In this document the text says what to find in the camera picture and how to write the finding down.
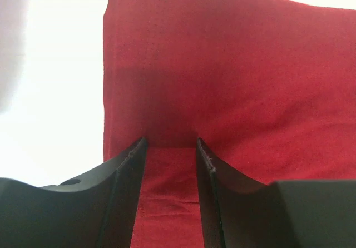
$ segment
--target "black plastic part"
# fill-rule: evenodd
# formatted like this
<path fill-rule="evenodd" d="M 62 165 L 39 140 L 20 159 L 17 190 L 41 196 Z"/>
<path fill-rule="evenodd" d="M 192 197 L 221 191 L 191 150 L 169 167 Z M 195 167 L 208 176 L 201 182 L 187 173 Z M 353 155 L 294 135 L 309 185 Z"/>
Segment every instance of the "black plastic part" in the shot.
<path fill-rule="evenodd" d="M 197 181 L 206 248 L 356 247 L 356 181 L 263 185 L 198 139 Z"/>
<path fill-rule="evenodd" d="M 0 247 L 129 248 L 146 149 L 142 138 L 59 186 L 0 178 Z"/>

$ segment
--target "red towel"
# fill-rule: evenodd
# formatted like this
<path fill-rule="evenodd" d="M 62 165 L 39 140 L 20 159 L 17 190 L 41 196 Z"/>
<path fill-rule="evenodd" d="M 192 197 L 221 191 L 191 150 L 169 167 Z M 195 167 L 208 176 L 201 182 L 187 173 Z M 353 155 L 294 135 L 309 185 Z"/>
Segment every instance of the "red towel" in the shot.
<path fill-rule="evenodd" d="M 109 0 L 105 160 L 148 138 L 132 247 L 203 247 L 202 137 L 264 183 L 356 177 L 356 11 L 287 0 Z"/>

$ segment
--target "screw hole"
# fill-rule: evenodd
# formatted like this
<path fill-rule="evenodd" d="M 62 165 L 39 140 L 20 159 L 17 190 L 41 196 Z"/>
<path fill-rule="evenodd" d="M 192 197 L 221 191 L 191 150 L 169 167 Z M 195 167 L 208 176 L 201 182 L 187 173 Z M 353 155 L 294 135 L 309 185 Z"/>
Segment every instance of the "screw hole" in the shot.
<path fill-rule="evenodd" d="M 79 180 L 79 179 L 77 179 L 77 178 L 72 178 L 72 179 L 70 179 L 70 180 L 67 180 L 67 181 L 63 182 L 63 183 L 61 184 L 61 186 L 64 186 L 64 185 L 74 185 L 74 184 L 78 184 L 78 183 L 80 183 L 80 180 Z"/>

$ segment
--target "white background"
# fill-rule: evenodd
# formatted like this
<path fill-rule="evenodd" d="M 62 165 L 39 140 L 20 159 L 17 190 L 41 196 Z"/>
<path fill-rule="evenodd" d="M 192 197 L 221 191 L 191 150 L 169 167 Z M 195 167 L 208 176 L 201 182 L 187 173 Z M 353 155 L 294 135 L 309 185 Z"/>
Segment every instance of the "white background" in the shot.
<path fill-rule="evenodd" d="M 6 12 L 4 1 L 0 14 Z M 103 161 L 107 0 L 25 1 L 21 74 L 0 112 L 0 176 L 35 186 L 59 184 Z M 294 1 L 356 9 L 356 0 Z M 0 31 L 0 41 L 6 30 L 11 28 Z M 0 61 L 0 78 L 2 67 Z"/>

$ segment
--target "red fabric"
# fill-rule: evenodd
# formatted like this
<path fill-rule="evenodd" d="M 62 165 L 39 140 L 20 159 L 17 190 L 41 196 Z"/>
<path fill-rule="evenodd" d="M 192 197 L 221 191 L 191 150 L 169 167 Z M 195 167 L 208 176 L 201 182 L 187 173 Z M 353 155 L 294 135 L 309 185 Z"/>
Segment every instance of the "red fabric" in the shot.
<path fill-rule="evenodd" d="M 356 12 L 109 0 L 105 159 L 148 138 L 132 247 L 203 247 L 195 138 L 262 182 L 356 177 Z"/>

